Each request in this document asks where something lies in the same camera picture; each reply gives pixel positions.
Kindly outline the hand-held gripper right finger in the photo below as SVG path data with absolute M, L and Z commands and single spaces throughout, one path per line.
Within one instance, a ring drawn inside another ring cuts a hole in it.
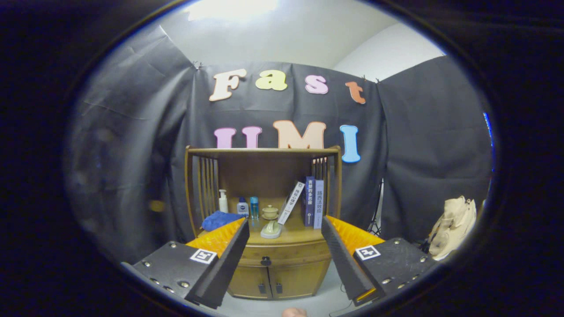
M 328 215 L 322 221 L 322 235 L 347 297 L 356 306 L 396 295 L 437 265 L 400 237 L 383 240 Z

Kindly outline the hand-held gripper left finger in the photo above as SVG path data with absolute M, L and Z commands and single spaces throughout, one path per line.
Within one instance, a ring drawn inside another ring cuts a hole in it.
M 216 309 L 222 304 L 249 239 L 246 218 L 189 243 L 169 241 L 131 267 L 131 275 L 159 295 Z

